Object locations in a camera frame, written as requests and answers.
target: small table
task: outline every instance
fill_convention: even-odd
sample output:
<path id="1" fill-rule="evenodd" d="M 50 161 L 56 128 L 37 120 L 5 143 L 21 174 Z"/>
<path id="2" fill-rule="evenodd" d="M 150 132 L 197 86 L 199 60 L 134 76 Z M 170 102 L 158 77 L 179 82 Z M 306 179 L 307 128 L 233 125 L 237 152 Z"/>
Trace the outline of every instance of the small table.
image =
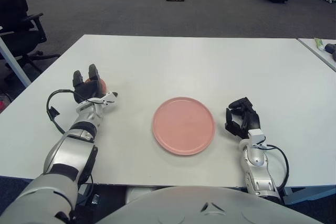
<path id="1" fill-rule="evenodd" d="M 225 108 L 248 97 L 267 143 L 290 165 L 288 187 L 333 185 L 336 142 L 334 72 L 295 39 L 172 38 L 84 35 L 0 115 L 0 175 L 35 178 L 61 134 L 49 121 L 46 100 L 72 87 L 72 75 L 88 76 L 96 64 L 116 108 L 98 129 L 96 183 L 141 186 L 245 187 L 240 139 L 224 129 Z M 164 150 L 151 131 L 161 103 L 191 97 L 216 122 L 210 146 L 193 156 Z M 68 129 L 77 118 L 71 94 L 53 97 L 56 121 Z M 283 180 L 281 154 L 269 151 L 269 170 Z"/>
<path id="2" fill-rule="evenodd" d="M 314 39 L 298 39 L 305 47 L 312 51 L 317 57 L 319 57 L 325 64 L 327 64 L 332 70 L 336 72 L 336 61 L 333 60 L 330 53 L 326 51 L 320 51 Z M 334 39 L 323 39 L 323 45 L 336 44 Z"/>

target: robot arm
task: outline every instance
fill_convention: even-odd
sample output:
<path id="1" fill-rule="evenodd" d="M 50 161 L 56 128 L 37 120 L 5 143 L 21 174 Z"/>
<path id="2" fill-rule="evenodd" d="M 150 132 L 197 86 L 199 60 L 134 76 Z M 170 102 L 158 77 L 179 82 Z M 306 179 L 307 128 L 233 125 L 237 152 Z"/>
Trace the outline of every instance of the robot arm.
<path id="1" fill-rule="evenodd" d="M 241 116 L 241 127 L 232 120 L 232 114 Z M 243 153 L 240 163 L 249 194 L 281 202 L 278 189 L 268 171 L 266 137 L 260 129 L 259 116 L 246 97 L 231 103 L 226 109 L 225 129 L 243 139 L 239 144 Z"/>
<path id="2" fill-rule="evenodd" d="M 76 92 L 75 86 L 75 95 L 80 102 L 76 109 L 78 117 L 50 150 L 43 173 L 5 210 L 1 222 L 64 224 L 74 218 L 78 188 L 89 178 L 98 152 L 94 139 L 103 120 L 103 109 L 112 106 L 117 97 L 117 93 L 112 92 L 99 95 L 102 90 L 97 83 L 100 79 L 94 65 L 90 66 L 89 75 L 88 85 L 75 83 L 76 79 L 81 79 L 80 73 L 75 72 L 74 86 L 81 87 L 80 92 Z"/>

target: pink plate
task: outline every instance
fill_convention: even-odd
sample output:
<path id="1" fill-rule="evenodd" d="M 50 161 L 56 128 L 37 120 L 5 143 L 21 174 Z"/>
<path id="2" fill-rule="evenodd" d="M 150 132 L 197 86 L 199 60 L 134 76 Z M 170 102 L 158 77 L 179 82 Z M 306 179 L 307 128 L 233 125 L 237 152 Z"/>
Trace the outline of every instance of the pink plate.
<path id="1" fill-rule="evenodd" d="M 166 150 L 193 155 L 210 145 L 215 135 L 215 122 L 200 102 L 177 97 L 162 103 L 155 112 L 153 134 Z"/>

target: black office chair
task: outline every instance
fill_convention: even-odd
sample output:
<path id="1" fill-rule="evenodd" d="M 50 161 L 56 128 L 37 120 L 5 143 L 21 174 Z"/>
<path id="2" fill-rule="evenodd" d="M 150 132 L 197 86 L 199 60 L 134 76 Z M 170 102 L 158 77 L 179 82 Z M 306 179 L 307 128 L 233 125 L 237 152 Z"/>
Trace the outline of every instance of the black office chair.
<path id="1" fill-rule="evenodd" d="M 39 43 L 46 42 L 47 37 L 39 20 L 43 13 L 28 16 L 27 11 L 26 0 L 0 0 L 0 26 L 3 28 L 0 30 L 0 36 L 14 57 L 21 56 L 17 60 L 21 67 L 28 63 L 39 73 L 42 73 L 33 60 L 50 59 L 60 55 L 42 56 L 43 52 L 41 51 L 28 55 Z M 32 21 L 34 21 L 37 30 L 33 29 Z"/>

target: black cable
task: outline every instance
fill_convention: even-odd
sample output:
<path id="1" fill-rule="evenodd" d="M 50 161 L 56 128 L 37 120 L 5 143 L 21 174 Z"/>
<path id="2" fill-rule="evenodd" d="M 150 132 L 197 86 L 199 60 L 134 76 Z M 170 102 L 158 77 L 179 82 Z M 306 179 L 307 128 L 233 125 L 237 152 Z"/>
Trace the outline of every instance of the black cable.
<path id="1" fill-rule="evenodd" d="M 59 94 L 59 93 L 72 93 L 72 94 L 75 94 L 77 96 L 79 96 L 81 99 L 87 101 L 87 102 L 91 102 L 93 104 L 103 104 L 103 102 L 92 102 L 92 101 L 89 101 L 88 99 L 85 99 L 84 97 L 82 97 L 80 94 L 78 94 L 77 92 L 75 91 L 72 91 L 70 89 L 59 89 L 59 90 L 56 90 L 54 91 L 53 93 L 51 93 L 48 97 L 48 100 L 47 100 L 47 114 L 49 116 L 49 119 L 53 122 L 53 124 L 56 126 L 56 128 L 59 130 L 60 133 L 64 134 L 65 131 L 62 129 L 61 126 L 59 126 L 58 123 L 56 123 L 55 121 L 55 116 L 52 116 L 51 113 L 50 113 L 50 108 L 49 108 L 49 103 L 50 103 L 50 99 L 55 95 L 55 94 Z"/>
<path id="2" fill-rule="evenodd" d="M 91 194 L 93 192 L 93 178 L 92 178 L 92 174 L 90 174 L 90 178 L 91 178 L 90 191 L 89 191 L 89 193 L 87 194 L 87 196 L 83 200 L 81 200 L 80 202 L 76 203 L 76 206 L 82 204 L 84 201 L 86 201 L 91 196 Z"/>
<path id="3" fill-rule="evenodd" d="M 277 147 L 275 145 L 271 145 L 271 144 L 268 144 L 267 146 L 270 146 L 271 148 L 260 148 L 260 147 L 258 147 L 258 149 L 266 150 L 266 151 L 277 149 L 279 152 L 281 152 L 281 154 L 284 156 L 283 158 L 285 159 L 285 163 L 286 163 L 286 175 L 285 175 L 285 178 L 282 181 L 281 185 L 277 188 L 278 191 L 281 191 L 285 187 L 285 185 L 287 183 L 287 180 L 288 180 L 288 177 L 289 177 L 289 164 L 288 164 L 288 160 L 287 160 L 287 157 L 286 157 L 285 153 L 282 151 L 282 149 L 280 149 L 279 147 Z"/>

